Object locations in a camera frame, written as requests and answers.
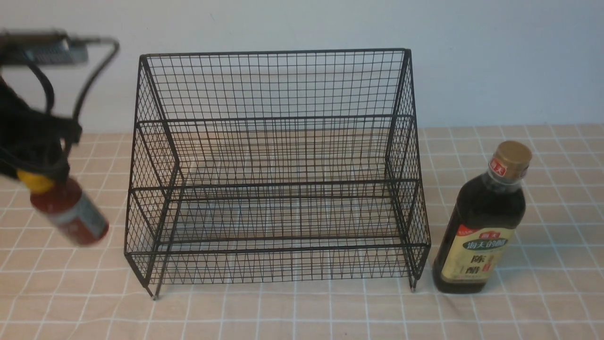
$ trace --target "bottle cap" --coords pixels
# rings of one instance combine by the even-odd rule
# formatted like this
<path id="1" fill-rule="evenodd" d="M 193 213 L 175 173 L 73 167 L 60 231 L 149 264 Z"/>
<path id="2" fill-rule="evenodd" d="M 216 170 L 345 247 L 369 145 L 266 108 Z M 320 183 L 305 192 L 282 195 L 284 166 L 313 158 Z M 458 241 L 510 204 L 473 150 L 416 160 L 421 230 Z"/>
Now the bottle cap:
<path id="1" fill-rule="evenodd" d="M 43 194 L 54 186 L 54 181 L 48 177 L 17 170 L 17 177 L 34 194 Z"/>
<path id="2" fill-rule="evenodd" d="M 496 176 L 520 180 L 526 175 L 532 157 L 533 154 L 524 144 L 506 140 L 497 146 L 489 168 Z"/>

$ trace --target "black wire rack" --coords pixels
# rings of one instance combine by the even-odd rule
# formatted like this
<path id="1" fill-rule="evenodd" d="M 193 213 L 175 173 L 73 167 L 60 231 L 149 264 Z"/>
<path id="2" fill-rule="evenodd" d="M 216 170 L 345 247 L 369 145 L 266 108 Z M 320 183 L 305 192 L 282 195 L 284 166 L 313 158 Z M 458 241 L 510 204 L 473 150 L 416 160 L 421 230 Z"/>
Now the black wire rack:
<path id="1" fill-rule="evenodd" d="M 410 50 L 141 56 L 124 252 L 154 298 L 164 283 L 414 289 L 430 244 Z"/>

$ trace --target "white label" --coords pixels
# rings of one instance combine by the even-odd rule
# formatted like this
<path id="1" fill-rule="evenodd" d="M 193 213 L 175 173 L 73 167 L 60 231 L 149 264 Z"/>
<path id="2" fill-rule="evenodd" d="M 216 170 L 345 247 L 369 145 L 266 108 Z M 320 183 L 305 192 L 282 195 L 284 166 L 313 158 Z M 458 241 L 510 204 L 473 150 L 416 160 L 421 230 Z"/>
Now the white label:
<path id="1" fill-rule="evenodd" d="M 84 192 L 71 209 L 59 214 L 48 215 L 48 220 L 59 228 L 70 225 L 76 218 L 82 222 L 92 236 L 95 238 L 101 237 L 105 229 L 105 217 Z"/>

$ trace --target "wall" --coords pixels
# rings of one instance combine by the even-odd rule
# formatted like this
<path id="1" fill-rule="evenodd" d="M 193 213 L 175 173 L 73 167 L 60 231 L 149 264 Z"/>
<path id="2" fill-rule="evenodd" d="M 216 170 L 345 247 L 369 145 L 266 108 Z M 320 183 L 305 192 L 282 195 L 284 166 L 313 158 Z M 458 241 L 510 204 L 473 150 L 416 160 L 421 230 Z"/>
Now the wall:
<path id="1" fill-rule="evenodd" d="M 602 0 L 4 0 L 6 28 L 108 34 L 88 131 L 129 131 L 144 53 L 408 47 L 422 126 L 604 122 Z M 93 51 L 93 61 L 100 51 Z M 69 113 L 84 70 L 48 70 Z M 28 73 L 5 78 L 42 103 Z"/>

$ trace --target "small red bottle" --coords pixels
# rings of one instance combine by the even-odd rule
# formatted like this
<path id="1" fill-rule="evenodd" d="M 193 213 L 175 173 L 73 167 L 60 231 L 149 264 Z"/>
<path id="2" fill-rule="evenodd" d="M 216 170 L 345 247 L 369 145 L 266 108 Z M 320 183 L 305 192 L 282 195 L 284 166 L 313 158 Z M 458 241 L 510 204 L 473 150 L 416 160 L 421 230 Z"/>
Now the small red bottle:
<path id="1" fill-rule="evenodd" d="M 17 175 L 31 192 L 31 205 L 73 243 L 88 246 L 107 235 L 109 223 L 73 178 L 55 183 L 25 171 Z"/>

